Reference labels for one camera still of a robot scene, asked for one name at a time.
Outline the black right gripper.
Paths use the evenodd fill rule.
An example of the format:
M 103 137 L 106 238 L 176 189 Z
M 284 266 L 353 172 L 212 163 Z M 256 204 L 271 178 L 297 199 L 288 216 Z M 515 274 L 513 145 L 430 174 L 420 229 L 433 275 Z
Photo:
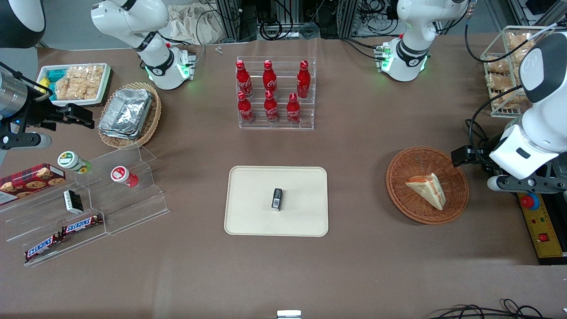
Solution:
M 43 128 L 56 131 L 57 124 L 77 124 L 94 129 L 93 112 L 76 104 L 67 104 L 65 107 L 53 106 L 49 99 L 36 101 L 35 97 L 27 97 L 18 118 L 18 131 L 25 131 L 28 127 Z

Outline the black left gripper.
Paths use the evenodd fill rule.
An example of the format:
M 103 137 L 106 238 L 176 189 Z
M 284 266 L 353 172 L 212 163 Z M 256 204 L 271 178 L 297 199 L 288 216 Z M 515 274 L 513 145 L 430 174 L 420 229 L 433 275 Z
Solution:
M 474 153 L 472 145 L 464 145 L 451 152 L 452 166 L 476 165 L 477 160 L 483 171 L 490 172 L 492 175 L 504 175 L 505 171 L 490 159 L 489 154 L 496 149 L 500 142 L 501 135 L 492 135 L 486 140 L 486 158 L 482 149 L 476 148 Z

